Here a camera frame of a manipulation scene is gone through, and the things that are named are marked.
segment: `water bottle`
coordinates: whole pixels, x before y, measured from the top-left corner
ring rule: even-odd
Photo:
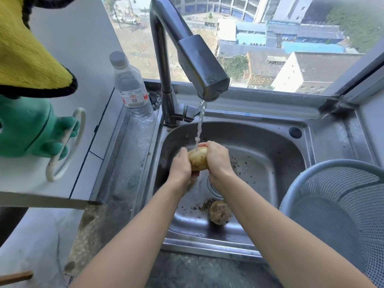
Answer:
[[[109,60],[115,69],[115,89],[133,120],[139,124],[153,121],[153,108],[141,72],[129,64],[127,56],[121,51],[111,53]]]

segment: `wooden stick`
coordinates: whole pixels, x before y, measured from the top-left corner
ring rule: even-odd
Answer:
[[[29,270],[26,272],[9,274],[5,276],[0,276],[0,286],[17,283],[25,280],[29,280],[33,276],[33,271]]]

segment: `left arm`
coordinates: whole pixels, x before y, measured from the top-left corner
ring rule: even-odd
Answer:
[[[166,183],[93,258],[71,288],[144,287],[190,178],[188,152],[182,148]]]

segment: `right hand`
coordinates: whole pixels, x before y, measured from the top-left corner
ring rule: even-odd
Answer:
[[[223,186],[223,178],[236,176],[231,166],[228,149],[214,141],[199,143],[199,147],[208,148],[207,162],[210,172],[211,184],[218,190]]]

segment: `sink basin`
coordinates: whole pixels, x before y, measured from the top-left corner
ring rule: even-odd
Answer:
[[[162,124],[160,112],[157,123],[133,215],[164,184],[179,149],[184,146],[191,150],[195,144],[197,119],[169,128]],[[301,138],[291,137],[292,127],[301,131]],[[300,120],[207,109],[200,141],[214,140],[227,147],[235,173],[278,208],[291,183],[311,165],[308,137]],[[209,182],[209,171],[200,172],[181,199],[162,248],[215,257],[261,258],[234,216],[223,226],[210,222],[210,203],[220,199]]]

